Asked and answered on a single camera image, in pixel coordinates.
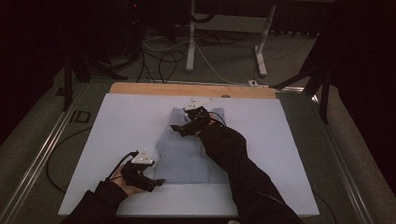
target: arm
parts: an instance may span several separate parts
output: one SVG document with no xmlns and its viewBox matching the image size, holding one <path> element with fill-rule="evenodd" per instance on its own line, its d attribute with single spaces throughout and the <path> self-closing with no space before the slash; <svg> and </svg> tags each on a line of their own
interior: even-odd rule
<svg viewBox="0 0 396 224">
<path fill-rule="evenodd" d="M 199 137 L 206 155 L 227 172 L 242 223 L 303 223 L 285 204 L 271 178 L 248 158 L 242 134 L 213 123 Z"/>
<path fill-rule="evenodd" d="M 120 176 L 119 167 L 114 176 Z M 62 224 L 98 224 L 108 223 L 116 217 L 120 203 L 129 195 L 142 192 L 132 186 L 127 186 L 122 177 L 108 182 L 99 183 L 95 192 L 88 190 Z"/>
</svg>

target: folded fabric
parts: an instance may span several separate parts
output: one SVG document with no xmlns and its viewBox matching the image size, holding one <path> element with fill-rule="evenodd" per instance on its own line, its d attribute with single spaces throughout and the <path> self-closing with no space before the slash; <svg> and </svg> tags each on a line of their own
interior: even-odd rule
<svg viewBox="0 0 396 224">
<path fill-rule="evenodd" d="M 224 109 L 214 108 L 213 112 L 224 119 Z M 173 108 L 169 124 L 157 142 L 160 159 L 154 178 L 166 179 L 165 183 L 228 183 L 227 174 L 205 154 L 201 140 L 196 136 L 180 136 L 170 125 L 184 125 L 190 122 L 183 109 Z"/>
</svg>

